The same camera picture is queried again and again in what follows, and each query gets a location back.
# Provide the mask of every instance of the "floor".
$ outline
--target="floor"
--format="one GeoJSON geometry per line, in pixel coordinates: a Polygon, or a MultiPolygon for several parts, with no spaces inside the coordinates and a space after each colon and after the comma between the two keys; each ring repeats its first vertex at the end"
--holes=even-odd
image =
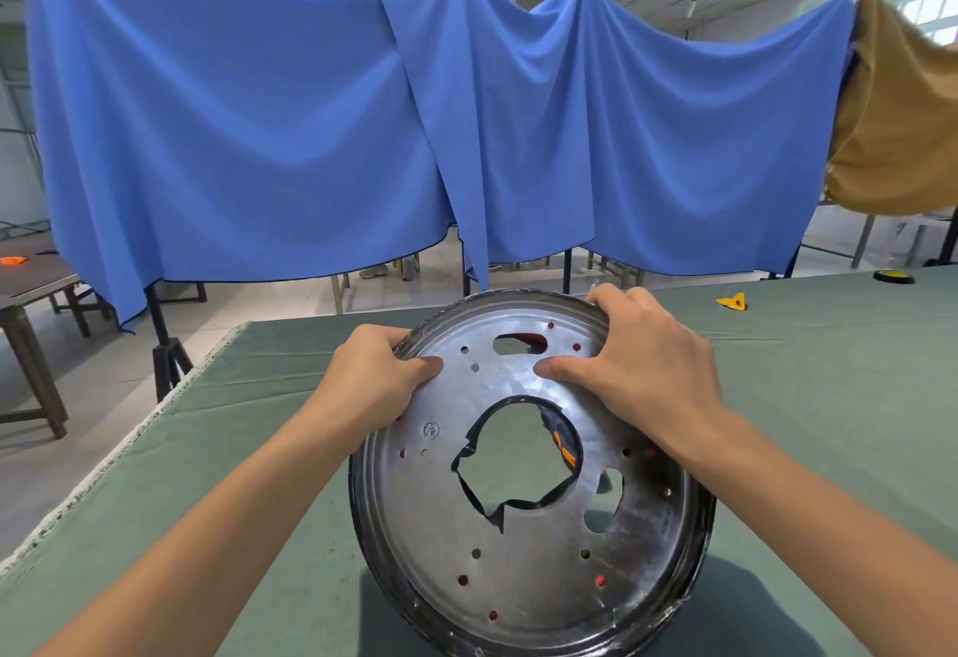
{"type": "MultiPolygon", "coordinates": [[[[616,276],[587,269],[586,256],[584,250],[574,251],[573,294],[585,294],[603,280],[618,282],[616,276]]],[[[370,280],[353,275],[353,286],[344,297],[346,311],[437,306],[461,296],[460,246],[454,234],[423,251],[421,264],[421,276],[412,282],[402,281],[395,270],[370,280]]],[[[845,273],[848,265],[847,259],[803,250],[795,276],[845,273]]],[[[863,263],[861,268],[876,267],[863,263]]],[[[650,274],[644,284],[657,289],[762,276],[759,272],[691,277],[650,274]]],[[[548,267],[526,265],[517,272],[491,274],[493,288],[558,291],[561,280],[561,255],[553,256],[548,267]]],[[[208,284],[207,290],[210,300],[206,303],[164,306],[171,335],[180,338],[194,363],[238,324],[334,314],[328,278],[208,284]]],[[[46,424],[37,421],[0,426],[0,559],[19,546],[40,519],[156,405],[150,359],[155,339],[149,320],[136,322],[136,334],[129,335],[91,316],[93,336],[84,339],[69,313],[55,315],[48,301],[37,302],[28,310],[70,415],[69,433],[62,440],[53,440],[46,424]]],[[[29,402],[30,391],[16,360],[6,339],[0,339],[0,412],[29,402]]]]}

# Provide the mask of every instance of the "orange object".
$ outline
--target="orange object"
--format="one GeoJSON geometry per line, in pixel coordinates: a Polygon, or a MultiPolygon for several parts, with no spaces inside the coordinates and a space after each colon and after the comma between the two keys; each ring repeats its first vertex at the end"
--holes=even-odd
{"type": "Polygon", "coordinates": [[[716,303],[729,309],[734,309],[735,311],[745,311],[748,309],[748,304],[745,303],[745,294],[736,294],[731,299],[716,299],[716,303]]]}

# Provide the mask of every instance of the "wheel center hole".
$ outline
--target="wheel center hole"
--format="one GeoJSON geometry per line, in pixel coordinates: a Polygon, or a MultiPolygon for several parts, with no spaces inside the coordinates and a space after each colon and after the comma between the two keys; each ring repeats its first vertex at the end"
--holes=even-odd
{"type": "Polygon", "coordinates": [[[547,506],[578,474],[578,436],[545,402],[494,406],[473,425],[470,440],[453,470],[473,506],[500,529],[504,506],[547,506]]]}

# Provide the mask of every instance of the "green table cover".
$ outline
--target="green table cover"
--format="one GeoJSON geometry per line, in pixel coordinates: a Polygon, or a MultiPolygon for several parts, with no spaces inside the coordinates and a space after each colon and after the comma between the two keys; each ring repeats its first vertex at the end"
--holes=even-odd
{"type": "MultiPolygon", "coordinates": [[[[913,286],[854,274],[658,296],[715,343],[731,407],[794,457],[958,557],[958,267],[917,277],[913,286]],[[748,311],[716,304],[738,291],[748,311]]],[[[433,311],[248,325],[8,570],[0,581],[0,652],[30,654],[263,444],[313,390],[356,324],[412,326],[433,311]]],[[[541,437],[536,428],[499,432],[509,440],[541,437]]],[[[506,448],[501,457],[521,470],[515,461],[522,452],[506,448]]],[[[220,654],[436,654],[384,603],[366,571],[345,469],[317,498],[220,654]]],[[[720,506],[699,584],[648,654],[867,652],[720,506]]]]}

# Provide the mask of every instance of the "blue cloth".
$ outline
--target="blue cloth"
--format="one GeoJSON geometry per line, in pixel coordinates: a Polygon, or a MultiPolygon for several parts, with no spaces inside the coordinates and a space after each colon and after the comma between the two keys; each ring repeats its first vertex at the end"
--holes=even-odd
{"type": "Polygon", "coordinates": [[[329,276],[435,243],[784,271],[854,9],[689,43],[611,0],[28,0],[59,251],[127,320],[158,278],[329,276]]]}

